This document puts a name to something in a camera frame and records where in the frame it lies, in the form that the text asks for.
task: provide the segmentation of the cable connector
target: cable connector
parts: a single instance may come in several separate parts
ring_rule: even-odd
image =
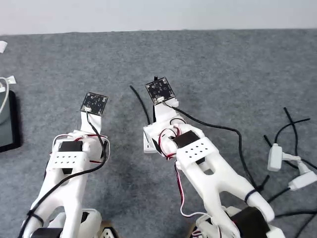
[[[295,161],[301,161],[302,158],[300,156],[294,156],[294,155],[290,155],[290,154],[286,154],[283,152],[283,160],[285,161],[291,161],[291,160],[295,160]]]
[[[290,154],[286,154],[283,152],[281,146],[277,143],[274,143],[269,151],[268,155],[268,163],[267,163],[267,170],[270,171],[279,171],[282,167],[282,161],[301,161],[300,156],[294,156]]]
[[[317,175],[313,172],[310,171],[308,173],[305,173],[303,175],[298,176],[297,178],[293,179],[288,183],[288,187],[292,191],[296,191],[302,187],[306,187],[309,184],[312,184],[317,181]]]
[[[279,171],[282,167],[283,149],[278,144],[274,143],[269,150],[267,170]]]
[[[302,161],[297,161],[297,166],[300,175],[311,172],[311,170]]]

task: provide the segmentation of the black cable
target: black cable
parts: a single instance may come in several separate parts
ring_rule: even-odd
[[[271,198],[269,198],[267,200],[268,203],[271,203],[272,201],[274,201],[275,199],[277,199],[279,196],[283,195],[284,193],[286,193],[287,191],[289,191],[290,188],[287,187],[285,189],[283,189],[281,192],[278,192],[276,195],[272,196]]]
[[[287,212],[287,213],[276,215],[275,218],[279,219],[283,217],[291,217],[291,216],[304,215],[304,214],[314,215],[316,213],[317,213],[317,210],[316,211],[306,210],[306,211],[297,211],[297,212]]]
[[[191,115],[189,115],[188,113],[178,109],[178,108],[175,108],[175,107],[172,107],[172,106],[169,106],[167,105],[166,103],[164,103],[164,105],[166,105],[167,107],[170,107],[170,108],[173,108],[175,111],[185,115],[186,117],[190,118],[191,120],[195,121],[195,122],[198,122],[199,124],[202,124],[202,125],[205,125],[205,126],[209,126],[209,127],[213,127],[213,128],[218,128],[218,129],[224,129],[224,130],[230,130],[230,131],[233,131],[235,132],[238,136],[239,136],[239,155],[240,155],[240,159],[241,159],[241,163],[242,163],[242,166],[243,166],[243,169],[245,171],[245,173],[248,175],[249,179],[250,179],[250,183],[252,184],[252,186],[255,188],[255,189],[258,189],[258,186],[257,184],[255,183],[254,179],[253,179],[253,176],[251,175],[248,167],[247,167],[247,164],[245,162],[245,159],[244,159],[244,156],[243,156],[243,152],[242,152],[242,135],[241,133],[237,130],[237,129],[234,129],[234,128],[230,128],[230,127],[226,127],[226,126],[221,126],[221,125],[214,125],[214,124],[209,124],[209,123],[206,123],[204,121],[201,121],[201,120],[198,120],[194,117],[192,117]]]
[[[293,119],[291,118],[291,115],[289,114],[288,110],[286,107],[284,107],[284,111],[290,121],[290,123],[292,123],[292,127],[293,127],[293,130],[294,130],[294,134],[295,134],[295,156],[298,156],[298,151],[297,151],[297,148],[298,148],[298,134],[297,134],[297,129],[296,129],[296,126],[294,124],[294,121]]]
[[[272,143],[269,141],[268,137],[266,135],[263,136],[264,140],[267,142],[267,144],[269,145],[269,147],[272,147]]]
[[[149,117],[149,113],[148,113],[148,111],[147,111],[147,109],[146,109],[146,107],[145,107],[145,105],[144,105],[144,103],[143,103],[143,101],[142,101],[142,99],[141,99],[139,93],[134,89],[134,87],[133,87],[132,85],[130,85],[130,88],[131,88],[132,91],[134,92],[135,96],[137,96],[137,98],[139,99],[139,102],[140,102],[140,104],[141,104],[141,106],[142,106],[142,108],[143,108],[143,111],[144,111],[144,113],[145,113],[145,116],[147,117],[148,125],[151,124],[150,117]]]
[[[157,121],[157,116],[155,115],[155,106],[153,105],[153,122]]]
[[[89,174],[89,173],[92,173],[98,169],[100,169],[104,164],[105,162],[107,161],[106,159],[106,149],[105,149],[105,146],[104,146],[104,143],[103,143],[103,140],[101,139],[101,136],[100,134],[98,133],[98,131],[96,130],[96,128],[94,127],[94,125],[91,124],[91,122],[89,121],[89,117],[88,117],[88,112],[86,112],[86,115],[87,115],[87,121],[89,123],[89,125],[91,126],[91,128],[94,130],[94,132],[96,133],[98,139],[99,139],[99,142],[101,144],[101,147],[102,147],[102,150],[103,150],[103,155],[104,155],[104,158],[103,158],[103,161],[101,162],[101,164],[99,164],[98,166],[92,168],[92,169],[89,169],[89,170],[85,170],[85,171],[82,171],[82,172],[78,172],[78,173],[75,173],[75,174],[72,174],[72,175],[69,175],[68,177],[66,178],[63,178],[58,184],[56,184],[53,188],[51,188],[35,205],[34,207],[28,212],[29,214],[34,214],[34,212],[39,208],[39,206],[44,202],[44,200],[49,196],[51,195],[56,189],[58,189],[59,186],[61,186],[63,183],[65,183],[66,181],[74,178],[74,177],[77,177],[77,176],[80,176],[80,175],[84,175],[84,174]],[[18,238],[22,238],[23,236],[23,233],[24,233],[24,230],[28,224],[28,222],[30,221],[31,219],[31,215],[28,215],[26,220],[23,222],[22,224],[22,227],[21,227],[21,230],[20,230],[20,233],[19,233],[19,236]]]
[[[182,118],[172,118],[170,121],[169,121],[169,124],[172,125],[172,121],[174,120],[181,120],[182,122],[184,122],[186,124],[186,121],[183,120]]]
[[[304,122],[304,121],[308,121],[308,120],[310,120],[310,118],[306,118],[306,119],[303,119],[303,120],[297,120],[297,121],[294,122],[294,124],[297,124],[297,123],[300,123],[300,122]],[[292,123],[289,123],[289,124],[283,126],[283,127],[278,131],[278,133],[277,133],[276,136],[275,136],[274,143],[277,143],[278,136],[280,135],[280,133],[282,132],[282,130],[284,130],[285,128],[289,127],[290,125],[292,125]]]
[[[316,215],[317,215],[317,213],[316,213],[316,214],[313,214],[311,217],[308,218],[307,221],[305,221],[305,223],[302,225],[302,227],[301,227],[301,228],[299,229],[299,231],[297,232],[295,238],[298,238],[298,237],[301,235],[301,233],[303,232],[303,230],[305,229],[305,227],[309,224],[309,222],[311,222],[311,221],[315,218]]]

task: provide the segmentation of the white plug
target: white plug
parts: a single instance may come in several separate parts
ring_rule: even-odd
[[[306,187],[309,184],[312,184],[313,182],[317,181],[317,175],[313,172],[310,171],[308,173],[305,173],[303,175],[299,175],[297,178],[293,179],[288,183],[288,187],[292,191],[296,191],[302,187]]]
[[[282,167],[283,150],[282,147],[274,143],[269,150],[267,169],[270,171],[279,171]]]

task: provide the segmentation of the white bracket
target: white bracket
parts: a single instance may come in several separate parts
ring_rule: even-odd
[[[80,115],[81,115],[80,130],[91,133],[91,134],[96,134],[87,121],[86,112],[80,112]],[[94,125],[94,127],[97,129],[98,133],[101,133],[101,116],[88,113],[88,118],[91,124]]]

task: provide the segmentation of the white cable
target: white cable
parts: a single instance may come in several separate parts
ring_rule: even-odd
[[[54,138],[53,143],[52,143],[52,151],[53,151],[54,145],[55,145],[55,143],[56,143],[56,140],[57,140],[58,138],[62,137],[62,136],[71,136],[71,137],[74,138],[74,136],[69,135],[69,134],[60,134],[60,135],[57,135],[57,136]]]
[[[0,79],[3,79],[3,80],[5,81],[5,83],[6,83],[6,93],[5,93],[5,97],[4,97],[4,100],[3,100],[3,102],[2,102],[2,105],[1,105],[1,107],[0,107],[0,114],[1,114],[1,112],[2,112],[2,110],[3,110],[3,108],[4,108],[4,106],[5,106],[5,103],[6,103],[7,100],[8,100],[8,96],[9,96],[9,82],[8,82],[7,79],[4,78],[4,77],[0,77]]]

